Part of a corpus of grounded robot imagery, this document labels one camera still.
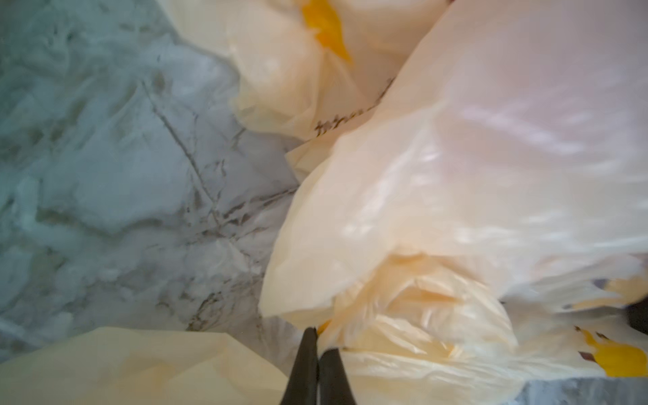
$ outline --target black object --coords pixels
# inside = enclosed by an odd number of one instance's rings
[[[648,334],[648,297],[625,309],[630,327]]]
[[[326,351],[318,361],[318,334],[304,331],[280,405],[316,405],[319,383],[321,405],[356,405],[338,349]]]

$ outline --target yellow logo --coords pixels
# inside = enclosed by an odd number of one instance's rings
[[[597,341],[588,330],[576,327],[583,334],[585,343],[596,349],[596,352],[579,352],[583,359],[600,365],[608,377],[644,377],[648,376],[646,353],[635,347],[608,339],[604,334],[596,333]]]
[[[306,26],[317,32],[315,38],[324,48],[329,48],[344,60],[351,60],[344,46],[340,19],[327,0],[310,0],[309,4],[301,8],[301,13]]]

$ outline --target crinkled plastic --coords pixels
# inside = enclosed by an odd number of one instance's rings
[[[331,318],[321,349],[404,403],[645,376],[645,336],[573,312],[648,294],[647,20],[641,0],[453,3],[303,182],[262,313]]]
[[[446,0],[158,0],[181,36],[240,73],[250,130],[303,140],[367,120]]]

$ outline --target white plastic bag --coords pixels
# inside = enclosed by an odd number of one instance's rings
[[[240,73],[248,129],[303,140],[367,120],[446,0],[158,0],[182,37]]]
[[[288,379],[222,333],[99,328],[0,364],[11,405],[276,405]]]
[[[332,318],[319,342],[361,397],[645,375],[644,335],[570,312],[648,292],[646,21],[641,0],[454,3],[304,181],[262,313]]]

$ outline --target marble countertop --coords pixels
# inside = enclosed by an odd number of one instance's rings
[[[2,7],[0,356],[103,325],[215,330],[289,371],[300,335],[257,300],[297,143],[241,128],[237,74],[153,1]]]

